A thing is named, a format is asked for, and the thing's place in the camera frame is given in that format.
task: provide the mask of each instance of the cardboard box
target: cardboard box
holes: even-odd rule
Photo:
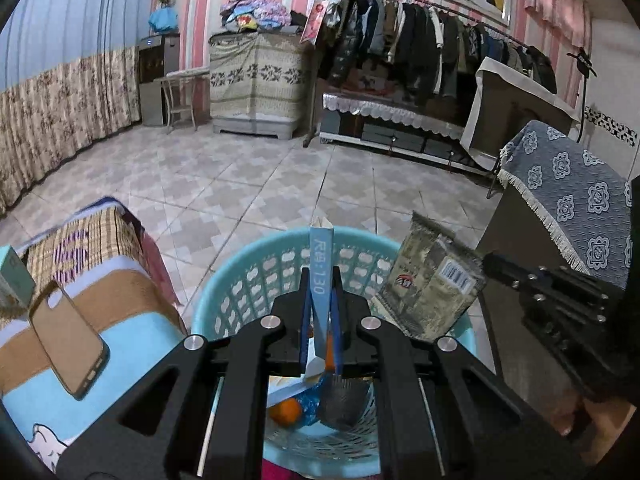
[[[11,246],[0,248],[0,310],[27,310],[36,284]]]

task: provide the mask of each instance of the blue plastic bag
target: blue plastic bag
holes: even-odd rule
[[[154,10],[149,16],[149,25],[154,32],[173,32],[178,30],[178,14],[172,7]]]

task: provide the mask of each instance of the fringe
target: fringe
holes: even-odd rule
[[[590,274],[589,269],[584,264],[583,260],[578,256],[571,242],[562,231],[562,228],[556,222],[556,219],[549,214],[545,207],[538,201],[529,188],[521,181],[517,176],[509,173],[506,170],[500,170],[498,174],[498,180],[504,188],[508,184],[511,184],[523,197],[524,201],[531,208],[531,210],[540,218],[540,221],[544,225],[551,239],[558,247],[560,254],[567,261],[573,270]]]

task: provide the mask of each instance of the smartphone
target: smartphone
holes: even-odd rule
[[[50,307],[47,300],[57,290],[62,297]],[[81,400],[107,364],[109,347],[55,281],[31,305],[29,323],[53,373],[73,398]]]

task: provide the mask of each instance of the shopping bag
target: shopping bag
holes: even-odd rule
[[[300,43],[316,44],[318,35],[320,34],[320,28],[322,27],[322,20],[330,5],[330,0],[314,0],[314,4],[311,6],[309,12],[309,18],[306,20],[305,30],[302,31],[302,38]]]

